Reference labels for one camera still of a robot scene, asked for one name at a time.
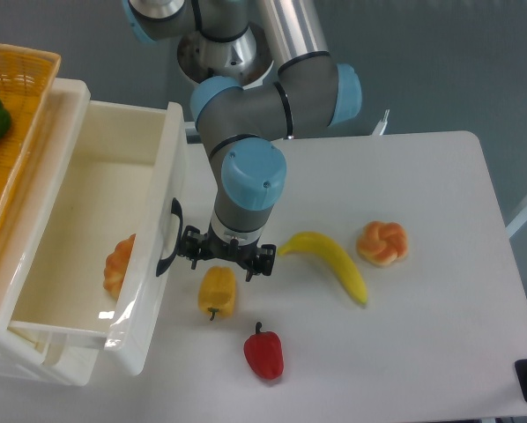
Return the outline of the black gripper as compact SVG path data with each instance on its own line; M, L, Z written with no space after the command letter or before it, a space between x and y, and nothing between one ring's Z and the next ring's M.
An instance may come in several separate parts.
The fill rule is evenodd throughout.
M276 245L263 244L257 247L255 242L241 245L238 240L223 241L212 231L203 239L199 229L187 225L179 240L177 255L187 259L192 270L196 269L199 259L219 259L236 263L246 268L245 281L250 282L254 276L269 277L272 274Z

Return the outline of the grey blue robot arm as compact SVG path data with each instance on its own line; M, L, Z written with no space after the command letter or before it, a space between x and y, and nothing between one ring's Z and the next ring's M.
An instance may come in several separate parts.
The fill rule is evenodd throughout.
M180 226L174 256L221 259L270 275L276 248L260 241L281 196L286 160L274 141L353 119L362 104L352 66L333 61L311 1L261 1L257 42L245 1L126 1L136 37L195 36L204 77L190 98L217 184L205 232Z

